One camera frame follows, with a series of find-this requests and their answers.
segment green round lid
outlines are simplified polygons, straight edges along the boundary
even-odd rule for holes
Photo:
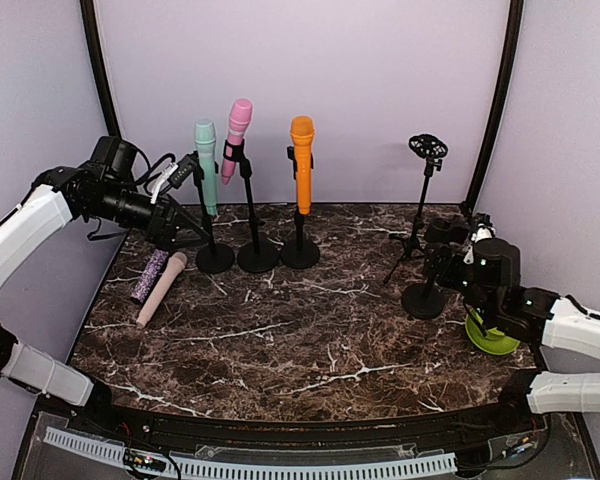
[[[473,309],[471,310],[471,313],[475,316],[475,319],[482,324],[480,315]],[[487,330],[487,336],[485,337],[480,331],[480,328],[478,328],[471,318],[469,318],[469,315],[467,315],[464,326],[469,340],[471,340],[471,342],[480,350],[490,355],[509,355],[510,353],[515,352],[518,345],[520,345],[519,340],[507,337],[497,328]]]

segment light purple wall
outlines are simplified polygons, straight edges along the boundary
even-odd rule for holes
[[[600,310],[600,1],[526,2],[479,210],[522,252],[525,285]],[[600,362],[547,352],[556,371]],[[587,417],[600,454],[600,415]]]
[[[126,138],[154,158],[193,148],[196,119],[224,137],[254,102],[247,154],[260,202],[295,201],[291,119],[316,125],[316,201],[417,201],[410,136],[448,143],[433,202],[464,199],[498,72],[507,0],[98,2]],[[240,180],[221,201],[244,202]],[[193,193],[182,195],[191,201]]]
[[[77,1],[0,1],[0,219],[41,171],[86,160],[105,134]],[[0,292],[0,321],[66,358],[115,244],[76,222],[46,242]],[[0,480],[11,478],[35,398],[0,380]]]

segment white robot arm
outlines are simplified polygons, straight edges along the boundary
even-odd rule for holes
[[[435,250],[443,271],[439,284],[458,290],[476,309],[483,332],[497,327],[510,337],[536,346],[562,348],[600,360],[600,312],[580,305],[573,297],[520,286],[520,251],[495,238],[488,217],[468,232],[469,248],[451,256],[450,247]],[[451,231],[450,224],[439,224]],[[600,412],[600,373],[557,374],[521,371],[504,388],[501,401],[524,404],[536,414]]]
[[[83,216],[105,218],[138,228],[163,250],[199,244],[206,233],[172,198],[136,192],[131,166],[138,152],[114,137],[102,137],[91,159],[78,168],[59,167],[41,174],[30,194],[0,223],[0,289],[22,263],[51,235]],[[172,169],[168,180],[178,188],[191,162]],[[176,242],[178,231],[192,229],[200,240]],[[27,345],[0,325],[0,376],[75,406],[85,406],[94,387],[88,376]]]

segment marble surface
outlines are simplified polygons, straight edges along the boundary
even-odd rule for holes
[[[261,205],[262,233],[279,245],[293,234],[290,205]],[[224,419],[326,421],[449,411],[496,401],[522,346],[506,357],[478,351],[464,310],[448,292],[435,320],[410,318],[402,289],[422,261],[382,279],[401,253],[388,233],[407,233],[412,205],[314,205],[305,231],[321,250],[305,271],[279,266],[252,275],[237,265],[209,276],[195,251],[147,328],[131,291],[153,248],[132,233],[95,300],[71,364],[112,387],[119,405]],[[457,214],[431,206],[426,218]],[[218,241],[249,239],[244,206],[223,207]]]

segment microphone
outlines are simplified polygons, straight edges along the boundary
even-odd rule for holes
[[[296,161],[296,192],[298,211],[309,215],[311,211],[311,144],[315,130],[310,117],[300,116],[291,122],[291,140]]]
[[[246,98],[239,98],[231,107],[229,114],[229,134],[227,135],[228,145],[225,147],[224,159],[222,160],[222,184],[226,185],[231,180],[233,173],[236,170],[236,162],[227,160],[231,157],[233,149],[231,146],[238,147],[243,142],[244,132],[251,123],[251,113],[253,112],[253,104]]]
[[[200,167],[204,171],[202,193],[207,213],[212,217],[218,215],[218,192],[216,188],[216,173],[218,165],[216,156],[216,127],[209,119],[196,123],[196,150],[200,159]]]
[[[156,313],[160,302],[169,291],[171,284],[178,275],[184,270],[187,265],[187,256],[182,252],[174,253],[167,261],[167,267],[164,269],[164,273],[158,283],[156,284],[153,292],[147,298],[147,302],[140,310],[136,324],[139,327],[146,327],[153,314]]]

